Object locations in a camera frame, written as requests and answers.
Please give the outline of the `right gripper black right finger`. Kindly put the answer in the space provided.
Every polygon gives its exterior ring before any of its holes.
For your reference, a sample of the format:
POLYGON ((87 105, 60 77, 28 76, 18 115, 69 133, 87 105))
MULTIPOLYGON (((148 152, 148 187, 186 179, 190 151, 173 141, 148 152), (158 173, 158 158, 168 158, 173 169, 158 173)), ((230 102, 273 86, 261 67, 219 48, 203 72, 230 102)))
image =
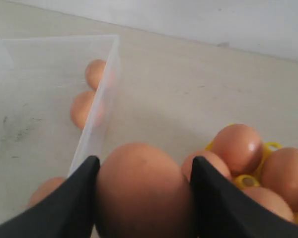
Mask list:
POLYGON ((200 238, 298 238, 298 225, 253 201, 202 156, 193 159, 190 185, 200 238))

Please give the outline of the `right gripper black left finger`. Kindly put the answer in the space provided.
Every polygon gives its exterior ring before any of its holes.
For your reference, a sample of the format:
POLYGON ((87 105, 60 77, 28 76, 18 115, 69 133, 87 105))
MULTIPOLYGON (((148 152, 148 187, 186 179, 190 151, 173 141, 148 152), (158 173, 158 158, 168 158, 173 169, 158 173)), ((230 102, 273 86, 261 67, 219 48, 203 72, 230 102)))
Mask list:
POLYGON ((0 225, 0 238, 89 238, 100 160, 89 156, 55 191, 0 225))

